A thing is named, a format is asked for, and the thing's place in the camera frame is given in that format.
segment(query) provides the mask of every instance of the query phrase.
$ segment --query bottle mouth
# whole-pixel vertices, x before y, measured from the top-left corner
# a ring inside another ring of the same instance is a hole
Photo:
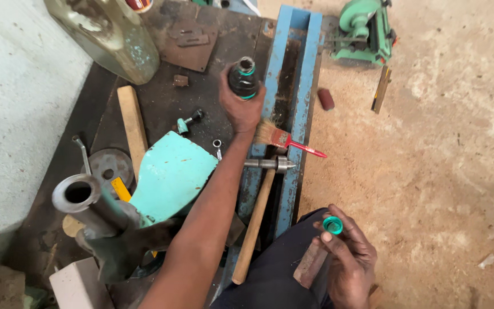
[[[238,62],[238,68],[243,73],[251,72],[255,67],[255,62],[250,57],[243,57]]]

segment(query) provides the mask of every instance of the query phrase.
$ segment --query hand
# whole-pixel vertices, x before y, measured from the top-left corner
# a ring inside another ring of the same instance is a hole
[[[329,205],[323,218],[331,215],[342,220],[342,233],[337,237],[324,231],[312,240],[324,244],[322,247],[332,257],[327,275],[329,297],[339,309],[367,309],[369,290],[375,281],[377,251],[356,222],[334,204]],[[321,222],[315,222],[314,227],[323,230]]]
[[[260,121],[266,87],[261,83],[258,93],[247,101],[238,97],[228,85],[228,72],[234,65],[234,63],[228,64],[220,73],[218,99],[226,111],[228,120],[232,123],[234,133],[255,132],[256,125]]]

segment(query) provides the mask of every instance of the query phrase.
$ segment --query turquoise metal plate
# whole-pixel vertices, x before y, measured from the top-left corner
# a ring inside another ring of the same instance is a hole
[[[169,131],[142,158],[138,185],[129,203],[141,227],[169,219],[201,192],[218,160],[189,139]]]

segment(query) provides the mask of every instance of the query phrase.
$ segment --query cloth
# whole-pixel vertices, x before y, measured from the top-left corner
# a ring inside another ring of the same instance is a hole
[[[251,262],[245,282],[241,285],[232,283],[210,308],[332,308],[326,292],[328,260],[323,264],[310,290],[302,287],[292,277],[312,238],[320,233],[312,224],[321,221],[326,211],[327,208],[320,208],[303,215],[297,224],[279,236]]]

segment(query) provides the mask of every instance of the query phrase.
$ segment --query red paintbrush handle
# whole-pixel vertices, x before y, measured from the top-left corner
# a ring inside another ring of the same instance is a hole
[[[303,144],[299,144],[299,143],[297,143],[297,142],[295,142],[295,141],[291,141],[291,142],[289,142],[289,145],[291,145],[291,146],[293,146],[293,147],[296,147],[296,148],[298,148],[298,149],[302,149],[302,150],[304,150],[304,151],[308,151],[308,152],[310,152],[311,154],[316,155],[316,156],[318,156],[318,157],[321,157],[321,158],[327,158],[327,155],[326,155],[325,153],[323,153],[323,152],[321,152],[321,151],[317,151],[317,150],[315,150],[315,149],[313,149],[313,148],[310,148],[310,147],[308,147],[308,146],[304,146]]]

